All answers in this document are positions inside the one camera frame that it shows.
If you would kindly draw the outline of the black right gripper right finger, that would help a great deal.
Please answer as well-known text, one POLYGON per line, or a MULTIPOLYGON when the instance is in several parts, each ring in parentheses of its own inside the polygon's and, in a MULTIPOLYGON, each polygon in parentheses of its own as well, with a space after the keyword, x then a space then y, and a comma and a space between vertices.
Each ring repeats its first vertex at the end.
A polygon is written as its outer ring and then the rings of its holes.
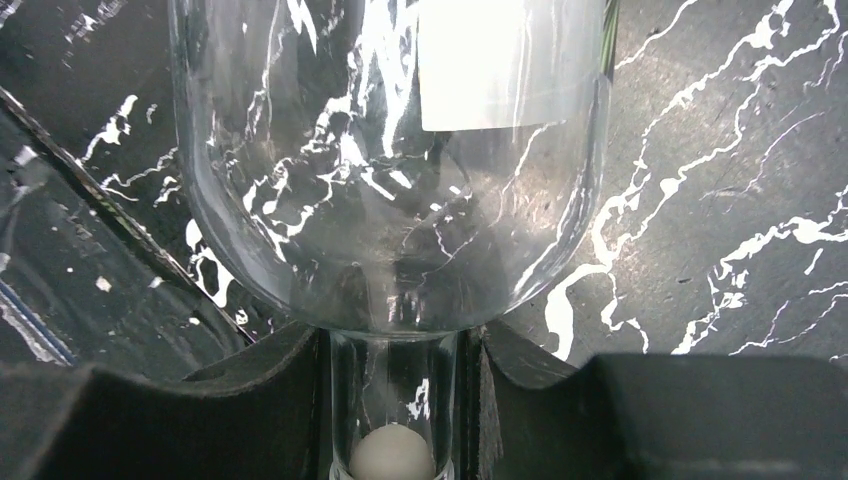
POLYGON ((794 356, 604 353, 463 336, 467 479, 843 479, 847 372, 794 356))

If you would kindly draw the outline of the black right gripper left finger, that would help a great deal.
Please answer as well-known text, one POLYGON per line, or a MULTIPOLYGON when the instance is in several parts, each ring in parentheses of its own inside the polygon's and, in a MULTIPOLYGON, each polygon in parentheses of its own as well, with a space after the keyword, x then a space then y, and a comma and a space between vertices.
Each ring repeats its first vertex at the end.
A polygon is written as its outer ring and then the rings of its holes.
POLYGON ((5 479, 314 479, 326 337, 291 323, 188 375, 1 366, 5 479))

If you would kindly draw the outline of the clear bottle silver cap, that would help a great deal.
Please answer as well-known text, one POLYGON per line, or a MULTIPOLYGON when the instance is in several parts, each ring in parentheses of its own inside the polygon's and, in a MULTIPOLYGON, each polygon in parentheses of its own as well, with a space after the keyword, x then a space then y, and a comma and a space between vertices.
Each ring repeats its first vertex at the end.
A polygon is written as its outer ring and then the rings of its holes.
POLYGON ((461 336, 591 221, 614 1, 172 1, 202 237, 330 338, 334 479, 454 479, 461 336))

